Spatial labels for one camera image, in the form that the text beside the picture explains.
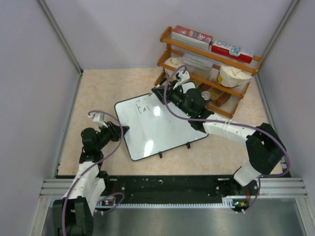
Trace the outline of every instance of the clear plastic box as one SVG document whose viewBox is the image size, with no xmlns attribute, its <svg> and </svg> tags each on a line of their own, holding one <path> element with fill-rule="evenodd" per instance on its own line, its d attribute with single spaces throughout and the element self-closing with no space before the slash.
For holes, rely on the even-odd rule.
<svg viewBox="0 0 315 236">
<path fill-rule="evenodd" d="M 210 60 L 185 53 L 183 55 L 183 64 L 187 66 L 189 73 L 206 80 L 211 78 L 213 63 Z"/>
</svg>

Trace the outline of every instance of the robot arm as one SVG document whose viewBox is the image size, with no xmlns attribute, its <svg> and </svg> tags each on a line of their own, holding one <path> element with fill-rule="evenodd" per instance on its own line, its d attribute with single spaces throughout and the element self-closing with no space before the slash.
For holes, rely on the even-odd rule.
<svg viewBox="0 0 315 236">
<path fill-rule="evenodd" d="M 188 122 L 195 130 L 222 136 L 247 148 L 249 161 L 234 173 L 229 181 L 231 185 L 234 187 L 238 185 L 241 188 L 260 175 L 270 174 L 284 155 L 281 149 L 265 134 L 251 128 L 232 125 L 232 120 L 222 118 L 207 110 L 205 108 L 206 101 L 198 89 L 191 88 L 186 93 L 183 93 L 181 85 L 183 80 L 187 80 L 186 74 L 187 72 L 184 74 L 179 72 L 176 75 L 177 79 L 169 84 L 166 91 L 167 101 L 163 99 L 164 87 L 161 87 L 161 83 L 157 87 L 152 88 L 152 93 L 163 104 L 172 102 L 190 118 L 213 120 L 207 122 L 189 120 Z M 271 125 L 263 123 L 258 128 L 269 133 L 281 143 Z"/>
<path fill-rule="evenodd" d="M 110 141 L 117 142 L 121 137 L 121 129 L 112 122 L 104 122 L 104 115 L 96 113 L 93 122 L 100 131 L 86 128 L 81 132 L 82 152 L 79 160 L 79 170 L 72 182 L 68 198 L 65 222 L 67 236 L 91 236 L 93 233 L 93 213 L 99 197 L 105 190 L 106 172 L 100 171 L 101 164 L 93 166 L 83 176 L 82 173 L 95 162 L 104 158 L 102 148 Z M 124 134 L 129 130 L 123 126 Z M 53 203 L 53 218 L 55 236 L 62 236 L 62 212 L 65 197 Z"/>
</svg>

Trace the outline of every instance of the aluminum frame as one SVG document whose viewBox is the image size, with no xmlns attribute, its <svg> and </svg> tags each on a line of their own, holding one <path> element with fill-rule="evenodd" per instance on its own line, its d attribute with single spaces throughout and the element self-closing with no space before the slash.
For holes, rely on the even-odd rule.
<svg viewBox="0 0 315 236">
<path fill-rule="evenodd" d="M 30 236 L 41 236 L 48 208 L 55 199 L 60 199 L 71 186 L 73 179 L 46 179 L 43 183 Z M 238 199 L 239 196 L 228 196 L 220 204 L 193 204 L 193 205 L 147 205 L 122 204 L 119 208 L 227 208 L 229 199 Z M 315 223 L 312 208 L 302 178 L 262 178 L 259 199 L 295 199 L 307 236 L 315 236 Z"/>
<path fill-rule="evenodd" d="M 48 8 L 47 3 L 45 2 L 45 0 L 36 0 L 38 5 L 40 6 L 40 8 L 42 9 L 43 13 L 45 14 L 50 26 L 52 27 L 58 41 L 60 42 L 64 52 L 67 54 L 68 58 L 70 59 L 70 61 L 72 62 L 72 64 L 74 65 L 74 67 L 76 68 L 76 70 L 78 71 L 78 73 L 81 75 L 83 73 L 83 70 L 78 62 L 78 60 L 76 59 L 75 55 L 73 54 L 69 44 L 67 43 L 63 32 L 60 30 L 53 14 L 51 13 L 50 9 Z"/>
<path fill-rule="evenodd" d="M 264 50 L 262 57 L 264 59 L 266 59 L 266 57 L 268 56 L 268 54 L 270 53 L 270 51 L 272 50 L 272 48 L 274 47 L 275 43 L 277 42 L 278 38 L 280 37 L 282 31 L 284 30 L 287 22 L 289 21 L 289 19 L 291 18 L 292 14 L 295 12 L 295 10 L 297 9 L 298 4 L 300 3 L 301 0 L 293 0 L 288 8 L 288 10 L 286 11 L 284 17 L 282 18 L 282 20 L 280 21 L 274 35 L 272 36 L 272 38 L 270 39 L 268 46 L 266 47 L 266 49 Z"/>
</svg>

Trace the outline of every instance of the whiteboard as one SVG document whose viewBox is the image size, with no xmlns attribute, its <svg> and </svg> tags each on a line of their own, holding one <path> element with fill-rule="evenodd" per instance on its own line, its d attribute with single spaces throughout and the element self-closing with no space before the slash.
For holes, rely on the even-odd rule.
<svg viewBox="0 0 315 236">
<path fill-rule="evenodd" d="M 183 85 L 186 92 L 195 88 L 194 83 Z M 170 109 L 179 116 L 187 117 L 174 104 Z M 137 161 L 193 141 L 203 139 L 207 134 L 194 130 L 188 121 L 174 117 L 152 94 L 135 97 L 115 104 L 117 117 L 130 130 L 125 142 L 132 160 Z"/>
</svg>

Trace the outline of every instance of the red box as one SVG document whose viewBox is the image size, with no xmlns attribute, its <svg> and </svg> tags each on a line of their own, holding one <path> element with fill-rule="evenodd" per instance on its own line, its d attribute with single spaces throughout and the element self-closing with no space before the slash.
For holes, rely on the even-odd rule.
<svg viewBox="0 0 315 236">
<path fill-rule="evenodd" d="M 208 35 L 208 34 L 199 33 L 199 32 L 193 31 L 191 29 L 187 29 L 187 28 L 182 27 L 182 26 L 176 26 L 173 29 L 173 32 L 187 36 L 187 37 L 190 37 L 190 38 L 193 38 L 193 39 L 196 39 L 196 40 L 199 40 L 201 42 L 209 43 L 209 44 L 211 43 L 211 41 L 213 39 L 213 37 Z"/>
<path fill-rule="evenodd" d="M 211 52 L 245 63 L 251 63 L 252 58 L 254 57 L 254 51 L 249 51 L 218 40 L 212 44 Z"/>
</svg>

